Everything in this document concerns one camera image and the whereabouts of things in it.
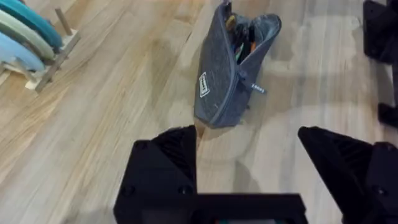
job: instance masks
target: light wood floor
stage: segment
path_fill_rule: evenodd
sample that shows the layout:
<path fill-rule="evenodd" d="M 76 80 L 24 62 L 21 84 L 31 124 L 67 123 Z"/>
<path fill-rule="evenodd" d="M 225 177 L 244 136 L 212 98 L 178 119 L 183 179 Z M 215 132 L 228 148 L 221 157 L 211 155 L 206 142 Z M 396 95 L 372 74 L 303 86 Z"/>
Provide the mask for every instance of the light wood floor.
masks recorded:
<path fill-rule="evenodd" d="M 297 138 L 321 126 L 398 143 L 377 121 L 392 100 L 388 68 L 363 55 L 363 0 L 234 1 L 283 27 L 251 110 L 235 128 L 198 126 L 200 192 L 298 192 L 310 223 L 341 214 Z M 57 27 L 60 6 L 82 39 L 36 95 L 0 86 L 0 223 L 115 223 L 111 209 L 133 142 L 193 119 L 200 46 L 219 1 L 28 0 Z"/>

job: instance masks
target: plate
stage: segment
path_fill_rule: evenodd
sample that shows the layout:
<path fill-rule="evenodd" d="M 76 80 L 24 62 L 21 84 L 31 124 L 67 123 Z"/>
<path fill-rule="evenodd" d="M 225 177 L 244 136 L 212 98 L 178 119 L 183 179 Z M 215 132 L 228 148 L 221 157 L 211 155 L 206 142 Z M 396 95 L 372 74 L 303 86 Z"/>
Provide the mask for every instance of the plate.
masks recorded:
<path fill-rule="evenodd" d="M 0 0 L 0 9 L 37 31 L 51 47 L 56 50 L 62 47 L 62 39 L 51 24 L 23 3 L 16 0 Z"/>
<path fill-rule="evenodd" d="M 51 46 L 39 34 L 2 10 L 0 10 L 0 32 L 20 44 L 27 43 L 41 58 L 54 58 Z"/>
<path fill-rule="evenodd" d="M 19 58 L 28 70 L 44 70 L 43 62 L 36 55 L 20 43 L 0 33 L 0 61 L 12 63 L 15 58 Z"/>

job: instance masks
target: black mechanical component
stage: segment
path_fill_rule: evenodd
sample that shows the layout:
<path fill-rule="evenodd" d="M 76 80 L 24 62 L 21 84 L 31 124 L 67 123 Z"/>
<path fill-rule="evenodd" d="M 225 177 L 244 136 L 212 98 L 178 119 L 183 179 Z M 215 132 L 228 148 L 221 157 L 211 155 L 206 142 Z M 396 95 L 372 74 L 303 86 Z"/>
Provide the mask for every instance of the black mechanical component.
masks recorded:
<path fill-rule="evenodd" d="M 344 224 L 398 223 L 398 149 L 317 127 L 298 136 L 341 212 Z"/>
<path fill-rule="evenodd" d="M 379 104 L 379 121 L 398 128 L 398 0 L 387 5 L 365 1 L 364 51 L 368 57 L 392 64 L 395 107 Z"/>
<path fill-rule="evenodd" d="M 299 195 L 197 194 L 196 137 L 189 126 L 135 142 L 114 206 L 118 224 L 307 223 Z"/>

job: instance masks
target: teal plate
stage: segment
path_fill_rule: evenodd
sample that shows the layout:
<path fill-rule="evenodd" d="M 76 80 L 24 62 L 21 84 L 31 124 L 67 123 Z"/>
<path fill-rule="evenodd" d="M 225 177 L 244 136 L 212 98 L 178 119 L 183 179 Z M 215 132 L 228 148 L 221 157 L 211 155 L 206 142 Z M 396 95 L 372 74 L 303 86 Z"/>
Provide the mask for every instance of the teal plate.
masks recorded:
<path fill-rule="evenodd" d="M 49 22 L 18 0 L 0 0 L 0 9 L 37 31 L 55 50 L 62 47 L 62 39 Z"/>
<path fill-rule="evenodd" d="M 44 70 L 43 62 L 20 43 L 0 33 L 0 61 L 12 63 L 15 58 L 22 61 L 28 70 Z"/>

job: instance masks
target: pencil case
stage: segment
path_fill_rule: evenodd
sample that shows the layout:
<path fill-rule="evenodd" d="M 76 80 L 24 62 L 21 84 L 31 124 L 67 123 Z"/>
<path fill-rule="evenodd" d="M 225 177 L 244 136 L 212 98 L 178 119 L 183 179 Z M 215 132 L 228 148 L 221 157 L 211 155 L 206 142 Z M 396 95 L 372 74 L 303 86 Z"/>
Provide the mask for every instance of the pencil case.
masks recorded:
<path fill-rule="evenodd" d="M 268 14 L 253 20 L 237 14 L 237 24 L 254 26 L 257 47 L 240 64 L 235 59 L 225 21 L 228 7 L 217 7 L 205 38 L 195 92 L 195 116 L 211 128 L 223 128 L 239 124 L 248 107 L 253 90 L 265 93 L 256 85 L 262 61 L 282 23 L 277 15 Z"/>

